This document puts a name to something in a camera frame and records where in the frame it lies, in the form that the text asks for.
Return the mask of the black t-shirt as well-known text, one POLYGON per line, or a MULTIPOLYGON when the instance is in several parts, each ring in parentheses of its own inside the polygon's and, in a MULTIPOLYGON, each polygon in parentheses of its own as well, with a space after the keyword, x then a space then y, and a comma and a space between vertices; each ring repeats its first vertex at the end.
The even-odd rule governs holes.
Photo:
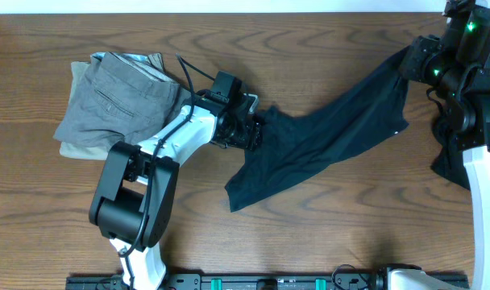
POLYGON ((225 186, 236 212, 290 189, 379 145, 408 127, 409 82, 398 71, 406 49, 313 113, 293 117, 272 106, 259 114, 261 143, 225 186))

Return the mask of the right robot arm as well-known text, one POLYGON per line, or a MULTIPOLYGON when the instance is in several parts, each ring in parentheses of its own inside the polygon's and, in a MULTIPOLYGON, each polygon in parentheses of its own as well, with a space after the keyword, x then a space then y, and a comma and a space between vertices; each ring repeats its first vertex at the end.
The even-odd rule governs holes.
POLYGON ((456 137, 473 212, 471 289, 490 289, 490 2, 448 1, 441 37, 416 38, 402 60, 408 80, 430 86, 456 137))

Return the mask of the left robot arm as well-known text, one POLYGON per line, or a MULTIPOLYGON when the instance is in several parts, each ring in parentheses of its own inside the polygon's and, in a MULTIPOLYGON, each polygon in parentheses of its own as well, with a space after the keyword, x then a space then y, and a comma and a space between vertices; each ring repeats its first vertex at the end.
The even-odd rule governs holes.
POLYGON ((242 81, 218 72, 210 89, 191 91, 180 113, 149 139, 118 142, 108 153, 89 209, 89 221, 110 240, 122 263, 122 285, 157 289, 166 276, 160 239, 171 217, 182 164, 200 147, 254 150, 259 103, 242 81))

